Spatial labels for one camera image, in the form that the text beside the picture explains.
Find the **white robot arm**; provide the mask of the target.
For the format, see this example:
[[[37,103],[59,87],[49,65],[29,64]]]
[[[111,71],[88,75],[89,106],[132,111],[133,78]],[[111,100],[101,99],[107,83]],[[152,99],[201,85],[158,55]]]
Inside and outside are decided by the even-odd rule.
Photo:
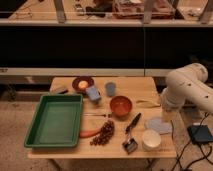
[[[213,88],[205,84],[208,71],[200,63],[174,69],[166,76],[167,87],[160,95],[162,120],[170,122],[188,100],[213,115]]]

